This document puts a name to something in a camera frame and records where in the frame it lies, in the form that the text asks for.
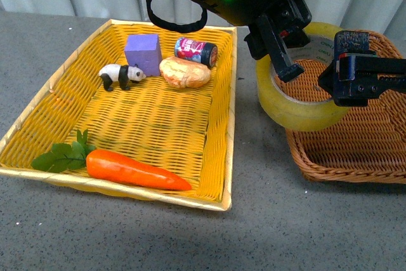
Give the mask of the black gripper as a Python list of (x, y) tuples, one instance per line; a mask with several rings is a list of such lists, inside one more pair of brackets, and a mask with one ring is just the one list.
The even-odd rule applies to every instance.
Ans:
[[(248, 26), (244, 41), (255, 60), (268, 55), (278, 78), (288, 83), (304, 68), (291, 60), (287, 47), (310, 42), (304, 28), (311, 19), (305, 0), (280, 0)], [(339, 107), (366, 107), (388, 90), (405, 93), (405, 60), (378, 56), (370, 49), (370, 37), (352, 30), (339, 31), (334, 37), (333, 60), (319, 75), (318, 85)]]

